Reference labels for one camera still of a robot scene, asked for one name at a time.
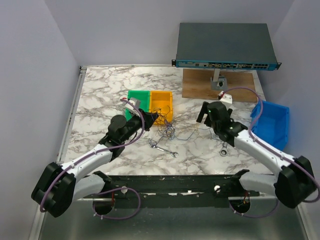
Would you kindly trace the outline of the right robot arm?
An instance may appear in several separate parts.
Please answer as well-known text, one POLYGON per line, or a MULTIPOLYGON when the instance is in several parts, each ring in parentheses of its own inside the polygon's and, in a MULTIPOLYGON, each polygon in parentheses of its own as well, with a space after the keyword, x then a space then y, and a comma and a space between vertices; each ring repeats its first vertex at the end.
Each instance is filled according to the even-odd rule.
POLYGON ((244 124, 234 121, 231 110, 222 102, 203 102, 196 121, 211 127, 220 140, 246 152, 271 171, 271 174, 239 171, 230 183, 234 195, 261 192, 275 196, 283 205, 294 209, 320 190, 307 158, 286 154, 258 138, 244 124))

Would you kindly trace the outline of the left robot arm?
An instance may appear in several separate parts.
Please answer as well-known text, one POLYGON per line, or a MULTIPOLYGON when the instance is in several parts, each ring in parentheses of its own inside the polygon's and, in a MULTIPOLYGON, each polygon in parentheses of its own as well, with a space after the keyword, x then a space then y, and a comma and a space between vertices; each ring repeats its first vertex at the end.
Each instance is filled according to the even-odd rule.
POLYGON ((136 133, 149 131, 158 117, 158 113, 141 109, 130 120, 116 115, 111 118, 105 136, 92 150, 61 165, 48 164, 31 193, 40 211, 56 218, 77 199, 91 194, 107 197, 111 185, 92 171, 116 159, 126 146, 139 139, 136 133))

